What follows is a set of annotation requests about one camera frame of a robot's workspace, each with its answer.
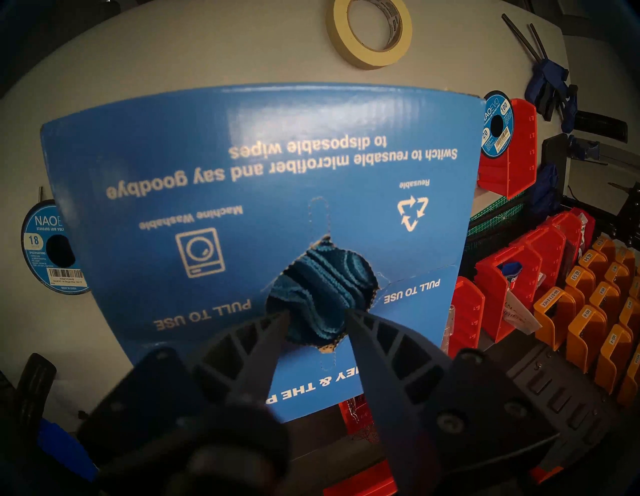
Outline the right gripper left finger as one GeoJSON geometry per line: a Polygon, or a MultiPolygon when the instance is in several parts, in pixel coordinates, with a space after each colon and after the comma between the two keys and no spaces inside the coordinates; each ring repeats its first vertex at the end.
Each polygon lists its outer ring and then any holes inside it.
{"type": "Polygon", "coordinates": [[[291,316],[288,310],[218,332],[186,361],[212,403],[265,403],[291,316]]]}

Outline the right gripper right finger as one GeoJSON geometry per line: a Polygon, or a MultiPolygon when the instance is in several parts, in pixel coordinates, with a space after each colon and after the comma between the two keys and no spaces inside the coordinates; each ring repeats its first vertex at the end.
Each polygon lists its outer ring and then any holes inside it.
{"type": "Polygon", "coordinates": [[[419,332],[368,312],[345,311],[361,386],[399,495],[432,495],[442,466],[422,414],[453,363],[419,332]]]}

